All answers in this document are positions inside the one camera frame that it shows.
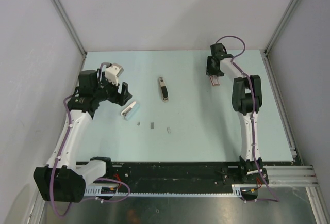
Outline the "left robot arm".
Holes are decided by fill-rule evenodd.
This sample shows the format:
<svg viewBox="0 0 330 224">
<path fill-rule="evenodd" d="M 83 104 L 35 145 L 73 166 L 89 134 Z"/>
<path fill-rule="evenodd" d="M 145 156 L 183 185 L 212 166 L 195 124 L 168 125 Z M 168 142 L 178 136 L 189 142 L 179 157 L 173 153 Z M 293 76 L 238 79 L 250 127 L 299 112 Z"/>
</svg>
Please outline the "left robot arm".
<svg viewBox="0 0 330 224">
<path fill-rule="evenodd" d="M 123 68 L 114 63 L 105 70 L 84 70 L 72 96 L 64 100 L 67 112 L 65 124 L 51 157 L 34 170 L 33 178 L 45 201 L 81 202 L 86 187 L 95 181 L 107 183 L 113 179 L 112 161 L 93 157 L 80 168 L 76 167 L 78 147 L 83 134 L 94 118 L 101 102 L 124 106 L 132 95 L 128 84 L 119 83 Z"/>
</svg>

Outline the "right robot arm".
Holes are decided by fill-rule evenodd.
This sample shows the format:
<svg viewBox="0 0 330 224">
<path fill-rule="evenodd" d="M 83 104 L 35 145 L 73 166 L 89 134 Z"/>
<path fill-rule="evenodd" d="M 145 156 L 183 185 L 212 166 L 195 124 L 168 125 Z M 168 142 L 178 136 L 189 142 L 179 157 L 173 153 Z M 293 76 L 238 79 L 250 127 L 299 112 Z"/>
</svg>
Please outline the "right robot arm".
<svg viewBox="0 0 330 224">
<path fill-rule="evenodd" d="M 262 107 L 262 88 L 259 75 L 247 74 L 234 62 L 222 43 L 210 46 L 211 55 L 207 57 L 206 75 L 212 79 L 227 76 L 233 82 L 232 107 L 237 113 L 241 130 L 241 153 L 237 171 L 228 177 L 242 183 L 266 183 L 267 171 L 263 168 L 257 138 L 257 119 Z"/>
</svg>

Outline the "light blue white stapler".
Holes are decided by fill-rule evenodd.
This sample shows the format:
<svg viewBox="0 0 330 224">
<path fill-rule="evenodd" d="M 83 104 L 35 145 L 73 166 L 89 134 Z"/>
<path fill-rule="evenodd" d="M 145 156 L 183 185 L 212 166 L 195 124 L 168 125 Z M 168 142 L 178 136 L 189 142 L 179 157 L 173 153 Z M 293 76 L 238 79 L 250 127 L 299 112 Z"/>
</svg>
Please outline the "light blue white stapler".
<svg viewBox="0 0 330 224">
<path fill-rule="evenodd" d="M 130 103 L 122 112 L 121 116 L 126 120 L 130 120 L 134 114 L 139 110 L 140 104 L 136 101 Z"/>
</svg>

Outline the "beige black stapler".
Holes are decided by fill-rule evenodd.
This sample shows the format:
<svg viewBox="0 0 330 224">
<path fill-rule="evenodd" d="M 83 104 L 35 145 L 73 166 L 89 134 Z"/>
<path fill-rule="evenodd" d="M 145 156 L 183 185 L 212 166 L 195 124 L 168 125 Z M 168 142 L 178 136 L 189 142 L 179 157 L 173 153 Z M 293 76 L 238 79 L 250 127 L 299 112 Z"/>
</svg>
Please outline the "beige black stapler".
<svg viewBox="0 0 330 224">
<path fill-rule="evenodd" d="M 168 94 L 167 85 L 166 85 L 163 77 L 158 78 L 158 84 L 159 84 L 159 88 L 160 88 L 161 99 L 163 102 L 166 103 L 169 101 L 169 94 Z"/>
</svg>

